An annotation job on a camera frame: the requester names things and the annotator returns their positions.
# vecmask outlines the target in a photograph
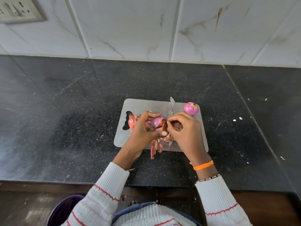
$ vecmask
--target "person's left hand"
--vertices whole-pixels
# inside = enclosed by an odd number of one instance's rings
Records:
[[[123,145],[113,163],[127,170],[153,139],[167,136],[168,133],[166,131],[153,131],[150,127],[145,126],[146,121],[152,121],[160,116],[161,114],[145,111],[136,122],[129,139]]]

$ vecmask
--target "sweater sleeve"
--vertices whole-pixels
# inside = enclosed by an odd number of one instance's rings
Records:
[[[63,225],[111,225],[128,176],[129,171],[111,162]]]
[[[208,226],[251,225],[221,176],[197,182],[195,186],[201,197]]]

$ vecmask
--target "orange thread bracelet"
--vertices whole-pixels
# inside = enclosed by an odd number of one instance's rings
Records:
[[[193,169],[195,170],[195,171],[198,171],[198,170],[202,170],[202,169],[204,169],[204,168],[206,168],[206,167],[209,167],[209,166],[211,166],[211,165],[213,165],[213,160],[211,160],[210,162],[207,162],[207,163],[204,163],[204,164],[202,164],[202,165],[199,165],[199,166],[197,166],[197,167],[194,167],[193,165]]]

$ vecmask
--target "power socket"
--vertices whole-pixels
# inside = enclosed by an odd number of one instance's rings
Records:
[[[32,0],[0,0],[0,23],[44,20]]]

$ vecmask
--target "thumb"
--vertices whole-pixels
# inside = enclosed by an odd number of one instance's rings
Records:
[[[167,131],[154,131],[154,132],[151,132],[152,140],[154,140],[156,138],[160,138],[160,137],[166,137],[167,135],[168,135]]]
[[[173,127],[170,121],[167,121],[167,130],[173,137],[177,137],[177,135],[179,134],[179,132]]]

